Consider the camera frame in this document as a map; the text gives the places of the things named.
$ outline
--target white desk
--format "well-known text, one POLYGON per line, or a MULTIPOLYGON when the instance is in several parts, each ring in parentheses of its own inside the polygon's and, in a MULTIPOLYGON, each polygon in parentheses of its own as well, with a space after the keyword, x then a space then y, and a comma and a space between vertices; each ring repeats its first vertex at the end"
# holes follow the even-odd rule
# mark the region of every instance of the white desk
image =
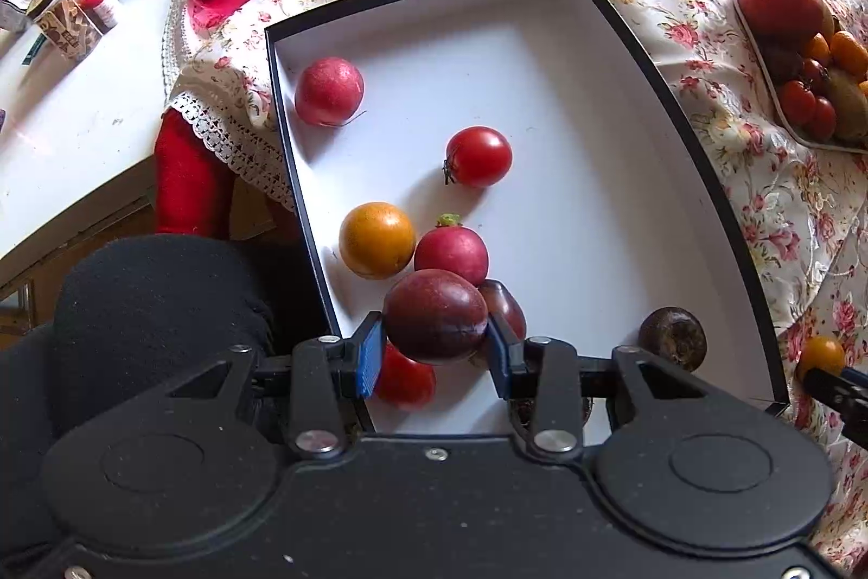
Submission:
POLYGON ((154 184, 169 0, 122 0, 125 16, 74 66, 36 28, 0 31, 0 288, 154 184))

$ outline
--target screw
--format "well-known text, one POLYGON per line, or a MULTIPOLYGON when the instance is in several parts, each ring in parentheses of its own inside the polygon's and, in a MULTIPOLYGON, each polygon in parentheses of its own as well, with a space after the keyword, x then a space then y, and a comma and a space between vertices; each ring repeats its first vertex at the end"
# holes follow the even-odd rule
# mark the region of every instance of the screw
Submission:
POLYGON ((328 430, 307 430, 295 439, 299 449, 304 449, 312 454, 324 454, 337 449, 337 437, 328 430))
POLYGON ((534 444, 543 451, 549 451, 552 454, 572 451, 578 443, 576 435, 567 432, 567 430, 543 430, 534 436, 534 444))
POLYGON ((780 579, 810 579, 810 572, 804 567, 790 567, 780 579))
POLYGON ((431 449, 425 450, 425 456, 433 462, 445 462, 449 452, 446 449, 440 449, 440 447, 431 447, 431 449))

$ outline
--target orange fruit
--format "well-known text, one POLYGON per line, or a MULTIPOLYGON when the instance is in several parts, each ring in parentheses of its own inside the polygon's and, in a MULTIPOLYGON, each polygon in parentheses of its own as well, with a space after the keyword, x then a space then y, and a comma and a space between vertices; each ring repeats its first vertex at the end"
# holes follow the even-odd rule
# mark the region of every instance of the orange fruit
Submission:
POLYGON ((368 280, 400 273, 416 249, 410 218, 388 202, 368 202, 344 217, 337 241, 346 267, 368 280))
POLYGON ((823 67, 829 66, 829 63, 832 61, 832 53, 829 51, 829 44, 826 42, 826 38, 817 33, 808 41, 802 48, 801 52, 802 57, 810 58, 811 60, 817 60, 819 64, 823 67))
POLYGON ((835 60, 835 64, 842 70, 853 77, 865 77, 865 71, 868 70, 868 50, 851 34, 842 30, 832 35, 829 49, 832 51, 832 60, 835 60))
POLYGON ((845 363, 844 349, 838 339, 831 336, 812 336, 802 347, 802 355, 796 366, 796 378, 800 380, 810 369, 822 369, 839 376, 845 363))

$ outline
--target black pants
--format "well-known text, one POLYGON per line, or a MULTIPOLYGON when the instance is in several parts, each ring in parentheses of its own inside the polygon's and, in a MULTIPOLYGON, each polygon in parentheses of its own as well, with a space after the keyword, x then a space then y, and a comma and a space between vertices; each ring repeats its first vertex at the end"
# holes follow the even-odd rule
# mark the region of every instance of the black pants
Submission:
POLYGON ((60 537, 42 455, 73 427, 246 343, 327 330, 304 248, 194 236, 116 241, 69 273, 54 322, 0 352, 0 556, 12 574, 60 537))

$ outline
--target floral tablecloth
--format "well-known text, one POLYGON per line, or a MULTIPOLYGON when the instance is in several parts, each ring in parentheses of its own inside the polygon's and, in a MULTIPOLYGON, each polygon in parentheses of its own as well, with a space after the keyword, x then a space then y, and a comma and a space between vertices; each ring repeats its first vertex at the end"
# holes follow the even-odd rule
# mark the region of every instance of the floral tablecloth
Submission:
MULTIPOLYGON (((333 0, 252 0, 210 37, 196 37, 185 0, 164 36, 169 104, 244 180, 292 208, 284 178, 264 26, 333 0)), ((813 151, 771 118, 773 106, 732 0, 611 0, 627 19, 706 147, 741 221, 790 377, 802 343, 838 336, 868 371, 868 161, 813 151)), ((868 40, 866 0, 828 0, 868 40)), ((792 390, 789 418, 825 447, 837 474, 815 543, 842 569, 868 548, 868 454, 841 436, 834 413, 792 390)))

